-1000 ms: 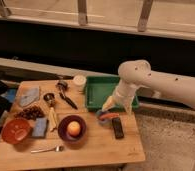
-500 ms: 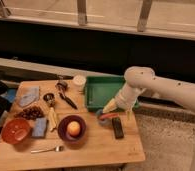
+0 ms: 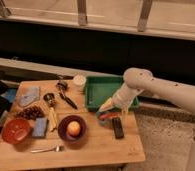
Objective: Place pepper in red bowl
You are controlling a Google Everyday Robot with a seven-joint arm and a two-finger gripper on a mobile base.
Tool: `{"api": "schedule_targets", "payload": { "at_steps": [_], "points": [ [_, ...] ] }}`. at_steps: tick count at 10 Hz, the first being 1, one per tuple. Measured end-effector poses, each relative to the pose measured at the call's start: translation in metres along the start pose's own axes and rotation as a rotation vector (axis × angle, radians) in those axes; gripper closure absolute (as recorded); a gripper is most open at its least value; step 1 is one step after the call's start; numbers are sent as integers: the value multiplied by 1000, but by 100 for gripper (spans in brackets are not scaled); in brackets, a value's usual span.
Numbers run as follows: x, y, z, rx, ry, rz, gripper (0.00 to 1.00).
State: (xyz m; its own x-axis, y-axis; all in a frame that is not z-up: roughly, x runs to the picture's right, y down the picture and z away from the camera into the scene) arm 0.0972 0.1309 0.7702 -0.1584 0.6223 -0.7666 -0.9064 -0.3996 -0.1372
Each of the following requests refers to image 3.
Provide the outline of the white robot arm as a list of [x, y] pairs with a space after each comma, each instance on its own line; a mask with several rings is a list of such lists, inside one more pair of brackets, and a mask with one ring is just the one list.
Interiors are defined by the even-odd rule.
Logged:
[[[147, 90], [161, 99], [195, 114], [195, 86], [156, 78], [149, 70], [129, 68], [124, 72], [122, 86], [107, 99], [99, 112], [113, 108], [128, 109], [134, 98]], [[195, 141], [191, 146], [186, 171], [195, 171]]]

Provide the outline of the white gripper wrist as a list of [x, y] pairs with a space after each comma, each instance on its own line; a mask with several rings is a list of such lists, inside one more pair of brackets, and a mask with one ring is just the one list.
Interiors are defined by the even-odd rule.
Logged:
[[138, 92], [129, 88], [125, 83], [114, 93], [112, 98], [108, 98], [99, 108], [99, 112], [112, 109], [114, 106], [122, 109], [122, 123], [125, 124], [129, 109], [139, 105], [137, 99]]

